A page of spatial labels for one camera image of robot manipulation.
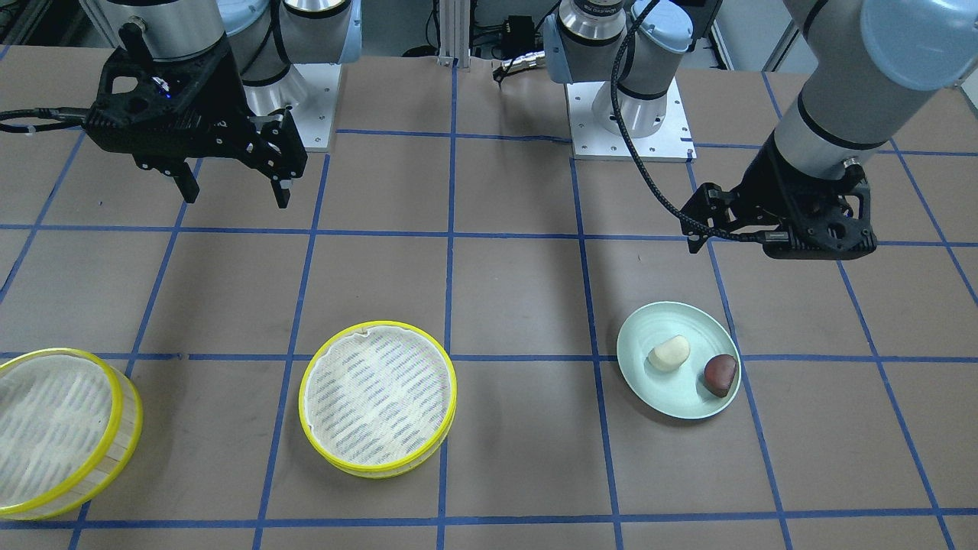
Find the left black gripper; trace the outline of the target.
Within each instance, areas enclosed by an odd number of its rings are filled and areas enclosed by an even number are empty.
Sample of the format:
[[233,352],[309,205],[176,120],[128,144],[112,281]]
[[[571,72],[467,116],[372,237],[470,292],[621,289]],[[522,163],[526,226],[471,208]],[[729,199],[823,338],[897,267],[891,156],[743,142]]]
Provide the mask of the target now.
[[682,206],[682,234],[697,254],[710,238],[760,227],[769,257],[865,257],[878,247],[871,226],[870,185],[862,164],[846,159],[841,177],[822,179],[761,153],[731,191],[703,183]]

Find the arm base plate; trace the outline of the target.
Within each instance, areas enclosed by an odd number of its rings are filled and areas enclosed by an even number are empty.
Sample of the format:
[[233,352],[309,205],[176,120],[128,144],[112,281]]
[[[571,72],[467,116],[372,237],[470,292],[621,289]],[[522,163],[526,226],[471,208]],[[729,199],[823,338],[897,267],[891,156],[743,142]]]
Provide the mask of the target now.
[[298,76],[302,97],[291,109],[291,115],[305,149],[328,153],[335,136],[343,66],[328,63],[294,65],[291,72]]
[[[577,160],[629,160],[631,154],[614,120],[610,88],[601,82],[565,85],[567,115]],[[642,161],[687,163],[698,159],[677,80],[665,96],[640,101],[619,92],[620,113]]]

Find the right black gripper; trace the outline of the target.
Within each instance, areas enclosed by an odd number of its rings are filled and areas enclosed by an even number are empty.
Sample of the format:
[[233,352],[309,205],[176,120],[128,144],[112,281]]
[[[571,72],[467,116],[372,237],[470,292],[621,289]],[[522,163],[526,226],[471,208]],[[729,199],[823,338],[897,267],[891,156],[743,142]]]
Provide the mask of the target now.
[[254,116],[245,100],[229,39],[185,60],[156,60],[142,34],[125,34],[102,67],[83,129],[107,152],[163,167],[185,203],[199,197],[185,159],[236,159],[263,173],[285,209],[308,161],[290,107]]

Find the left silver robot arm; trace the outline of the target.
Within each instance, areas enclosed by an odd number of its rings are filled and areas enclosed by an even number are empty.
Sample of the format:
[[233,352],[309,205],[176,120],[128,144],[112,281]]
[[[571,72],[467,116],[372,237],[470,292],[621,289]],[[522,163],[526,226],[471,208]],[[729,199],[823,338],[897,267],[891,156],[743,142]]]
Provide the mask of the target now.
[[701,184],[677,208],[636,139],[664,122],[682,56],[718,1],[559,1],[542,21],[555,83],[600,83],[598,124],[681,223],[691,253],[710,238],[761,244],[775,260],[856,260],[877,247],[863,165],[939,89],[976,63],[974,1],[787,1],[817,59],[730,191]]

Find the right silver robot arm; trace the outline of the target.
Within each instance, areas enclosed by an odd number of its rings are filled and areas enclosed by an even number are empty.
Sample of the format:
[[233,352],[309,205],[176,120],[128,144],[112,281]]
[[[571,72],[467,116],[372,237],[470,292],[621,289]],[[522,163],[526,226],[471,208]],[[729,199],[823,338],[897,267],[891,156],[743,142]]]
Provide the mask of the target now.
[[105,152],[171,178],[185,202],[188,159],[234,159],[289,205],[308,147],[296,121],[310,93],[301,65],[345,65],[362,52],[358,1],[90,1],[115,51],[83,129]]

